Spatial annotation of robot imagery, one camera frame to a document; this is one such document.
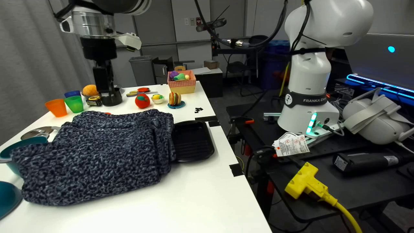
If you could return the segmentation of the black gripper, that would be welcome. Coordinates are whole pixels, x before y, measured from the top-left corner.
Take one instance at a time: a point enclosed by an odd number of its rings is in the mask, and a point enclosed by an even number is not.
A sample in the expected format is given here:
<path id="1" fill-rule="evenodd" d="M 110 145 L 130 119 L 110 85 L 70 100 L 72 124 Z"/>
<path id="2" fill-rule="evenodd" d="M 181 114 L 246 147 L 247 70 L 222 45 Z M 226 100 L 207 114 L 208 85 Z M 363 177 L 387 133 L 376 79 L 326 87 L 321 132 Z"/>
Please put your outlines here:
<path id="1" fill-rule="evenodd" d="M 116 57 L 114 39 L 80 39 L 86 59 L 94 62 L 93 76 L 99 93 L 114 93 L 114 72 L 111 61 Z"/>

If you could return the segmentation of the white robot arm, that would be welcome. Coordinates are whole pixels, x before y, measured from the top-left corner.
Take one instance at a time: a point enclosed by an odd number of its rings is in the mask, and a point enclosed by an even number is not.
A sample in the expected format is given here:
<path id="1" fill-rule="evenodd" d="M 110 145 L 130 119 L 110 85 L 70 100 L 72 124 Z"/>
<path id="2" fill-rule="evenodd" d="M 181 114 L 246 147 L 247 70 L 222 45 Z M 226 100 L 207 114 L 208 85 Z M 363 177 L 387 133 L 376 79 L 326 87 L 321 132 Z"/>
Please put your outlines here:
<path id="1" fill-rule="evenodd" d="M 111 71 L 115 44 L 138 49 L 141 40 L 114 28 L 116 14 L 143 14 L 152 0 L 67 0 L 54 13 L 59 28 L 80 37 L 84 56 Z M 367 0 L 304 0 L 292 12 L 279 14 L 278 30 L 290 39 L 290 81 L 278 125 L 287 132 L 306 133 L 315 122 L 339 123 L 339 110 L 326 98 L 331 72 L 326 52 L 347 46 L 365 36 L 374 8 Z"/>

